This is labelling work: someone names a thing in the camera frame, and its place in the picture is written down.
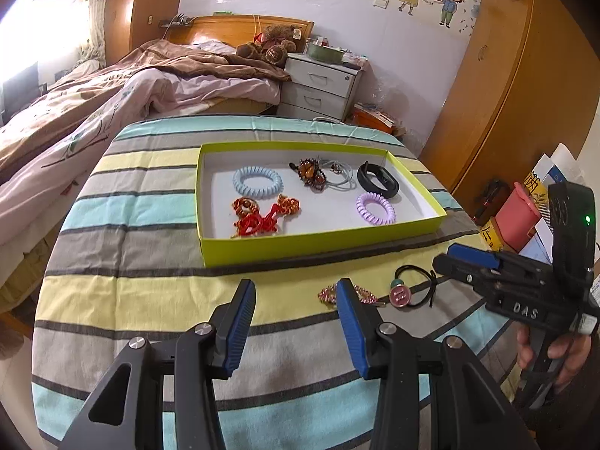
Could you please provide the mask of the person's right hand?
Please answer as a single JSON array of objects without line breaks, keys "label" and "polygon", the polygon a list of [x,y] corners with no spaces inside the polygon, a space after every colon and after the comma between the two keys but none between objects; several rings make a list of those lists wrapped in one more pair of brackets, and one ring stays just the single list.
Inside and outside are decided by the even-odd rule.
[{"label": "person's right hand", "polygon": [[[517,365],[527,369],[534,360],[534,351],[530,345],[530,329],[524,324],[517,324]],[[560,392],[578,375],[592,349],[590,335],[568,333],[550,344],[547,355],[550,360],[563,360],[562,368],[554,381],[554,387]]]}]

